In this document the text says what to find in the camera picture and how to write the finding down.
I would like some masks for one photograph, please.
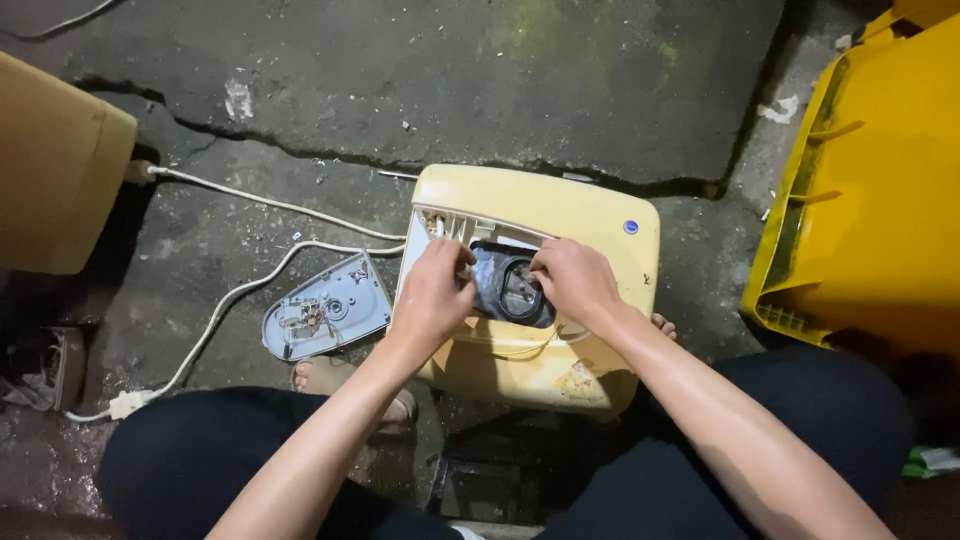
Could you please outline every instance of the sandal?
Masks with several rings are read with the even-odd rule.
[[[297,367],[309,363],[313,367],[306,379],[302,390],[297,389]],[[347,382],[347,379],[357,370],[356,366],[330,356],[311,356],[294,364],[290,371],[290,389],[303,394],[315,396],[332,396],[338,388]],[[417,421],[417,400],[410,390],[401,388],[394,398],[394,404],[399,404],[406,412],[406,420],[402,424],[388,424],[381,429],[381,433],[398,433],[410,428]]]

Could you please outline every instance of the foot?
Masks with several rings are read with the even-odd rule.
[[[660,331],[663,332],[663,335],[674,341],[677,341],[677,325],[666,320],[663,315],[654,313],[654,316],[650,317],[650,322],[652,322],[655,327],[659,328]]]
[[[294,378],[294,384],[297,391],[302,392],[306,382],[310,379],[314,365],[309,362],[302,362],[297,365],[297,375]],[[400,400],[393,400],[387,407],[387,412],[383,413],[380,419],[378,429],[385,432],[397,432],[407,428],[413,422],[411,411]]]

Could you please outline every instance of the leg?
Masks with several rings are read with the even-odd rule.
[[[244,387],[151,404],[117,427],[97,487],[128,538],[204,538],[250,478],[325,400]],[[435,516],[345,480],[319,538],[461,537]]]
[[[798,347],[716,368],[882,511],[910,450],[912,426],[899,390],[875,366]],[[597,471],[567,514],[538,538],[762,537],[662,409],[654,416],[654,435]]]

